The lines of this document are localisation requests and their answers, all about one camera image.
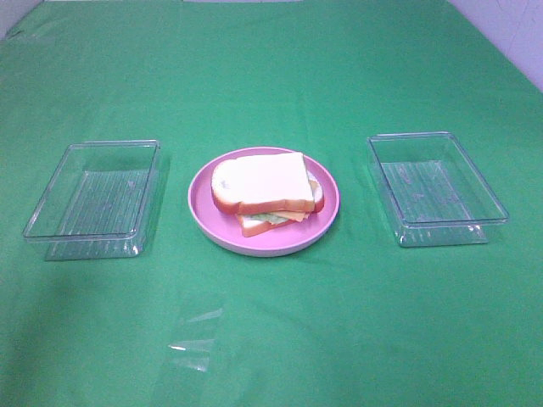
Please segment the green lettuce leaf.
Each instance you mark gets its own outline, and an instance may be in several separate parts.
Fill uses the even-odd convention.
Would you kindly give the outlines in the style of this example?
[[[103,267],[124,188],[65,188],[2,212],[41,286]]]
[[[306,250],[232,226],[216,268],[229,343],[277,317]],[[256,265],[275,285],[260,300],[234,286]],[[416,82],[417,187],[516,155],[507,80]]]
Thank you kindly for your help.
[[[255,221],[268,222],[268,223],[271,223],[273,225],[281,224],[281,223],[284,223],[284,222],[288,221],[288,218],[285,218],[285,217],[282,217],[282,216],[279,216],[279,215],[275,215],[273,213],[261,213],[261,214],[249,215],[249,219],[250,220],[255,220]]]

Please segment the bread slice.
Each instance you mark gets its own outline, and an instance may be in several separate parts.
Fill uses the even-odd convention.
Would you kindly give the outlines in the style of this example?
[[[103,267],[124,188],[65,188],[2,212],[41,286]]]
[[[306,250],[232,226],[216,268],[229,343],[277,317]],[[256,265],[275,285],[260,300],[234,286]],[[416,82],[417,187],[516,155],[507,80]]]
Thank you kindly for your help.
[[[308,179],[310,177],[315,177],[310,171],[307,171],[307,175],[308,175]],[[284,223],[273,225],[268,222],[250,220],[249,215],[237,215],[237,219],[238,219],[239,225],[241,226],[242,235],[244,237],[254,237],[256,235],[259,235],[266,231],[270,231],[271,229],[274,229],[280,226],[287,226],[289,224],[301,223],[302,221],[307,220],[307,219],[304,219],[301,222],[298,222],[295,220],[288,220]]]
[[[312,212],[319,201],[304,154],[257,154],[220,162],[211,176],[217,208],[230,215]]]

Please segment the yellow cheese slice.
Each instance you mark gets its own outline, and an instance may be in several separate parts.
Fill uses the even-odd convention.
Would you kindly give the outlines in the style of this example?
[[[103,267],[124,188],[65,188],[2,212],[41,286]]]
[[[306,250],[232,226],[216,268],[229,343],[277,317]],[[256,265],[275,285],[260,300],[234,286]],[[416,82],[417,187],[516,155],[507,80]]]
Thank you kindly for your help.
[[[282,210],[282,211],[272,212],[272,214],[285,218],[285,219],[301,222],[302,220],[307,219],[309,215],[320,212],[325,202],[322,186],[315,177],[310,177],[309,183],[311,185],[311,190],[313,192],[313,198],[315,201],[315,206],[312,212],[296,212],[296,211]]]

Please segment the pink round plate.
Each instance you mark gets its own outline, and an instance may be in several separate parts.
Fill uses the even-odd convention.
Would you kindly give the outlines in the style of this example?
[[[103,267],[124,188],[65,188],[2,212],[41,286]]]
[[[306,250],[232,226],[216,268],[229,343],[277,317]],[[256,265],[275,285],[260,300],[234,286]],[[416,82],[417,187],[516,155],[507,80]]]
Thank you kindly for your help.
[[[222,161],[256,154],[287,153],[287,148],[251,147],[224,153],[204,165],[188,189],[188,207],[200,230],[214,243],[238,254],[277,257],[298,252],[319,240],[330,228],[340,207],[337,183],[318,161],[305,156],[306,168],[316,176],[324,192],[324,207],[298,224],[280,226],[255,237],[243,237],[234,215],[222,213],[213,203],[211,176]]]

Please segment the green tablecloth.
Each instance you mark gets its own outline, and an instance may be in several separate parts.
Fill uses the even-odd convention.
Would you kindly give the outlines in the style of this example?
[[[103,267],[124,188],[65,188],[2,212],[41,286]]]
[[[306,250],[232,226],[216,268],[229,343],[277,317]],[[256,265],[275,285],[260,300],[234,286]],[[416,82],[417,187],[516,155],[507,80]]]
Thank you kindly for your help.
[[[369,136],[449,131],[510,218],[483,245],[401,248]],[[151,247],[47,262],[22,231],[64,149],[154,138]],[[195,173],[249,146],[336,179],[329,232],[287,257],[218,247]],[[205,373],[168,352],[219,293]],[[539,406],[542,95],[446,1],[50,2],[1,44],[4,406]]]

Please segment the right clear plastic tray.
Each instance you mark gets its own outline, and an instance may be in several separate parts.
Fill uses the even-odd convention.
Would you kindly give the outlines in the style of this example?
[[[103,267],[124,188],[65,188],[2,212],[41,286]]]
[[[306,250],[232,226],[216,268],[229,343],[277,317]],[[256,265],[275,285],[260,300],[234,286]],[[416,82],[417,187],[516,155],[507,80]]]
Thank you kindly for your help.
[[[403,248],[487,243],[509,214],[447,131],[367,139],[368,169]]]

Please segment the clear plastic tray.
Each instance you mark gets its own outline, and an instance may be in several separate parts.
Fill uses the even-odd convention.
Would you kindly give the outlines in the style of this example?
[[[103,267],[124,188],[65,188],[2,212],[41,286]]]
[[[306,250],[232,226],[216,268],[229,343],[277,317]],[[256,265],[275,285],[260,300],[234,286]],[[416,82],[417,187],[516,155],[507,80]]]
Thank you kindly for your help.
[[[403,248],[487,243],[509,214],[447,131],[367,139],[368,169]]]
[[[23,238],[49,261],[136,257],[152,245],[167,170],[157,140],[71,144]]]

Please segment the clear plastic film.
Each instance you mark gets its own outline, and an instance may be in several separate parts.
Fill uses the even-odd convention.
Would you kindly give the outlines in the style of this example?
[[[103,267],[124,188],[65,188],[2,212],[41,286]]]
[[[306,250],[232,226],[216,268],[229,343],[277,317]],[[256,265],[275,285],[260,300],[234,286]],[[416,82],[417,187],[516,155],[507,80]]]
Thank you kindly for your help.
[[[219,293],[203,291],[183,299],[167,345],[172,363],[189,371],[207,372],[223,315],[224,301]]]

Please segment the left clear plastic tray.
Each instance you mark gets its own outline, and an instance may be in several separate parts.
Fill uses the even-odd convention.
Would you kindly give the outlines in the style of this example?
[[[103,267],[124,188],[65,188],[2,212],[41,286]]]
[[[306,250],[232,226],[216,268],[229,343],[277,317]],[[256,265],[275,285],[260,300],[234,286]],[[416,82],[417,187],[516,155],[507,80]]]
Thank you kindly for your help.
[[[167,170],[157,140],[71,144],[23,238],[49,261],[136,257],[152,245]]]

